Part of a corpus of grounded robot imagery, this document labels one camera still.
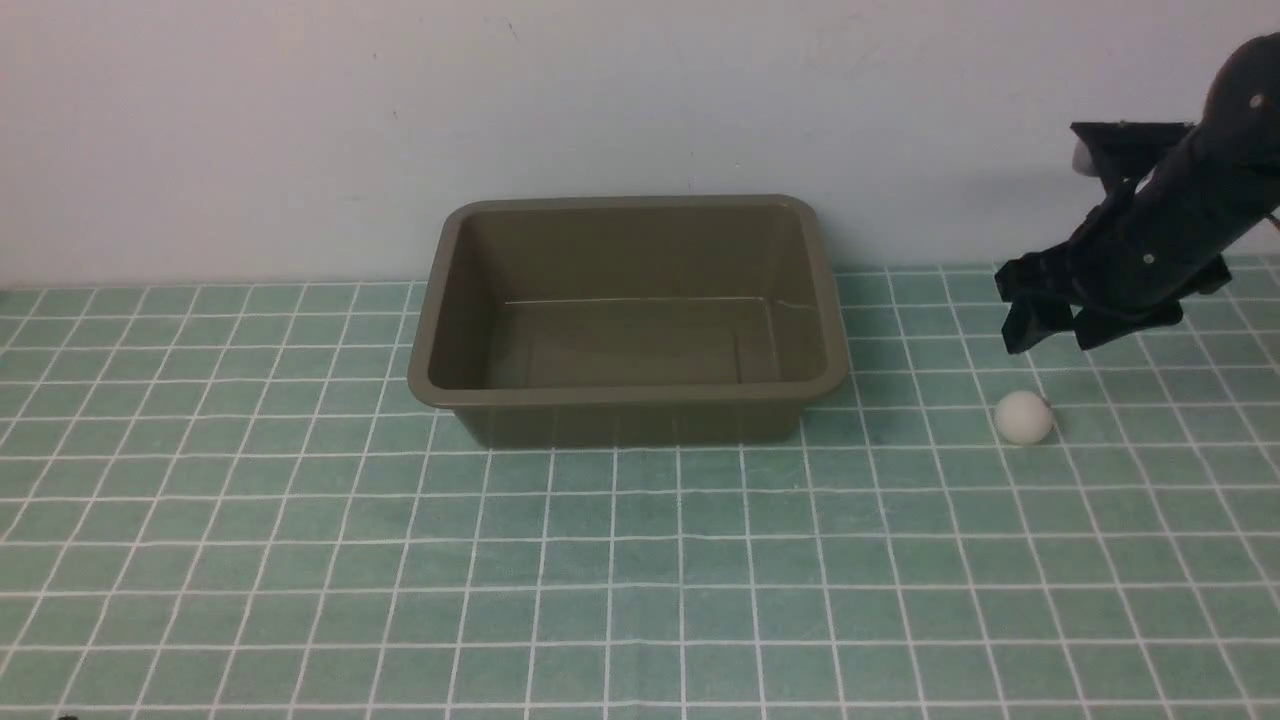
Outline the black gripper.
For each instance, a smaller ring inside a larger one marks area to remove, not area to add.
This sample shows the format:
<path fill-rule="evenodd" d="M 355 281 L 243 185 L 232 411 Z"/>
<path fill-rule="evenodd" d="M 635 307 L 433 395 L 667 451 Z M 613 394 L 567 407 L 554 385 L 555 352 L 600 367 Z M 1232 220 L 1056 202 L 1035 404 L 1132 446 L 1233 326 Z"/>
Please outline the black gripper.
<path fill-rule="evenodd" d="M 1277 127 L 1196 126 L 1146 177 L 1105 192 L 1066 245 L 995 273 L 1005 348 L 1075 332 L 1091 351 L 1178 325 L 1181 300 L 1226 284 L 1222 254 L 1276 210 Z"/>

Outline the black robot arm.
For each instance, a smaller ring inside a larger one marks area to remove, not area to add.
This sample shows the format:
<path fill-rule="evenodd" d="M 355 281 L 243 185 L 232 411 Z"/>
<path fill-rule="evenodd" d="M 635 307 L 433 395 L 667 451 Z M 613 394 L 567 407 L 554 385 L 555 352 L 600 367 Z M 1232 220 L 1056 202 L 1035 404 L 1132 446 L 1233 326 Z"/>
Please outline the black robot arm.
<path fill-rule="evenodd" d="M 1103 201 L 1053 247 L 1005 263 L 1005 348 L 1059 334 L 1089 351 L 1176 325 L 1183 301 L 1231 279 L 1225 251 L 1279 205 L 1279 38 L 1222 64 L 1197 122 L 1075 122 L 1073 168 Z"/>

